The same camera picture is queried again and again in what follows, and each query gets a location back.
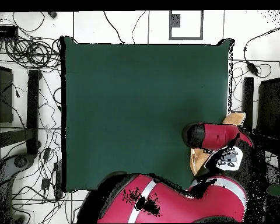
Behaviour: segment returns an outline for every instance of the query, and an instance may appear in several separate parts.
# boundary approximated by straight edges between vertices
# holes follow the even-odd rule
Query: metal stand
[[[0,223],[15,223],[11,213],[13,181],[19,172],[33,165],[41,145],[38,140],[40,79],[40,71],[29,71],[26,129],[0,133],[0,148],[23,141],[27,146],[26,154],[7,157],[0,162]]]

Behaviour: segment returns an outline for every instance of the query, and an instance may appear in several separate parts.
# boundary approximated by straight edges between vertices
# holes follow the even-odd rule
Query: tan object
[[[246,117],[245,113],[230,113],[224,120],[223,124],[242,125]],[[207,161],[210,154],[204,153],[203,149],[190,150],[190,168],[194,175]]]

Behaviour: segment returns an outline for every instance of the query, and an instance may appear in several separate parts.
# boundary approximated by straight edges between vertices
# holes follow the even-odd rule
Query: white stripe
[[[237,184],[235,184],[234,182],[227,180],[225,178],[216,178],[216,177],[209,178],[209,179],[207,179],[207,181],[210,181],[212,179],[217,179],[214,186],[225,187],[229,191],[232,191],[234,194],[236,194],[237,197],[240,199],[241,203],[243,204],[244,209],[246,209],[246,205],[247,205],[246,195]],[[194,180],[193,183],[191,184],[190,188],[193,186],[196,186],[197,184],[198,184],[197,181]]]
[[[156,183],[154,182],[154,180],[149,182],[149,184],[144,188],[143,192],[141,193],[141,197],[144,197],[145,200],[146,200],[148,195],[151,193],[152,189],[155,187],[155,185],[156,185]],[[135,204],[135,206],[134,206],[134,208],[132,210],[132,213],[129,216],[128,223],[135,223],[139,213],[140,213],[140,210],[136,209],[136,204]]]

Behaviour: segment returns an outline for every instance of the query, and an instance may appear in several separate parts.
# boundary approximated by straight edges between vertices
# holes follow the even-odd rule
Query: green table
[[[120,170],[155,173],[188,187],[193,174],[181,131],[187,123],[226,117],[230,40],[112,45],[61,37],[61,45],[66,190],[96,189]]]

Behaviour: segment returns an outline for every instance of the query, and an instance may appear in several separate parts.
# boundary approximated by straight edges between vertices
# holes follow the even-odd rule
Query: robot
[[[188,124],[182,138],[211,152],[187,190],[155,174],[114,173],[86,197],[77,224],[245,222],[263,208],[254,200],[255,147],[243,129]]]

